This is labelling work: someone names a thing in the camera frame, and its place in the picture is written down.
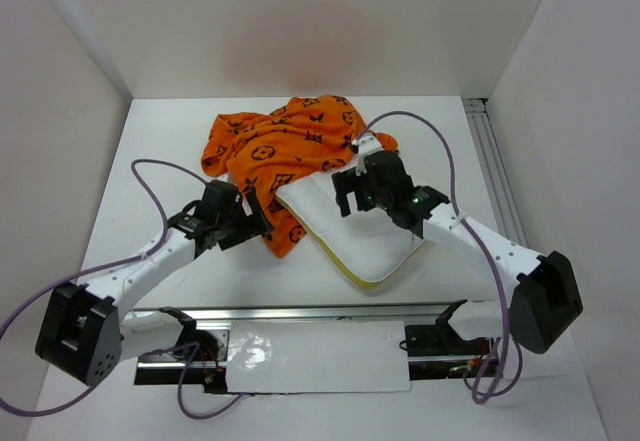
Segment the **white pillow with yellow edge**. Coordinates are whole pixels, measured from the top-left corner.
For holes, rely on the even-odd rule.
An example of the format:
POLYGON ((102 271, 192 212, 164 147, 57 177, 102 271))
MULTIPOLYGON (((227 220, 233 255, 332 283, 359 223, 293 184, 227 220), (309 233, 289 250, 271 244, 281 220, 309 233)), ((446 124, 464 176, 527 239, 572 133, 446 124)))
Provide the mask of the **white pillow with yellow edge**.
POLYGON ((329 174, 315 173, 276 190, 276 200, 311 235, 334 266, 363 290, 381 286, 425 241, 379 209, 343 217, 329 174))

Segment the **orange patterned pillowcase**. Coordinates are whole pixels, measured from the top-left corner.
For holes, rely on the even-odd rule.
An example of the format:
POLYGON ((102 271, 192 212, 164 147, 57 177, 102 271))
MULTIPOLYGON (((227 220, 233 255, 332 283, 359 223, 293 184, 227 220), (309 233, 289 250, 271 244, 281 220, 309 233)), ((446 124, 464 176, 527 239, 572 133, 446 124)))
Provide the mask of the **orange patterned pillowcase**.
POLYGON ((278 258, 306 235, 296 218, 276 200, 276 191, 317 172, 345 166, 352 141, 366 123, 343 96, 291 98, 267 113, 238 112, 216 117, 201 156, 205 174, 230 174, 246 193, 256 193, 273 231, 263 237, 278 258))

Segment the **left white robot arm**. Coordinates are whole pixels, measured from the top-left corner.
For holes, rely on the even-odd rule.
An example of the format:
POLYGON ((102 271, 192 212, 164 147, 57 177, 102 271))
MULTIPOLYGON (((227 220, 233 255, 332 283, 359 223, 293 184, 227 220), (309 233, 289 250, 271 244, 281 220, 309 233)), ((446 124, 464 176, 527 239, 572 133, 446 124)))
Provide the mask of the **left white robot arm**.
POLYGON ((199 353, 215 358, 218 340, 198 329, 185 312, 162 307, 140 318, 131 312, 161 282, 206 251, 226 250, 271 230, 254 189, 207 183, 202 198, 172 216, 165 233, 140 259, 53 290, 37 355, 91 388, 119 362, 147 353, 166 352, 176 360, 199 353))

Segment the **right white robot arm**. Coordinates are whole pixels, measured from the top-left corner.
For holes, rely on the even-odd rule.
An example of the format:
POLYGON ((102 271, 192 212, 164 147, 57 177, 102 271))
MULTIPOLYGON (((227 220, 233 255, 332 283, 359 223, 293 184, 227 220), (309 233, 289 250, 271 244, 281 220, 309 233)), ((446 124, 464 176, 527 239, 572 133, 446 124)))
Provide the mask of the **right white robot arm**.
POLYGON ((457 353, 472 340, 509 333, 522 348, 543 354, 582 313, 566 256, 557 251, 542 255, 456 213, 445 194, 414 184, 397 154, 370 153, 333 174, 332 182, 342 216, 350 215, 348 196, 353 194, 358 210, 379 208, 396 226, 499 274, 505 306, 460 300, 438 316, 436 340, 444 351, 457 353))

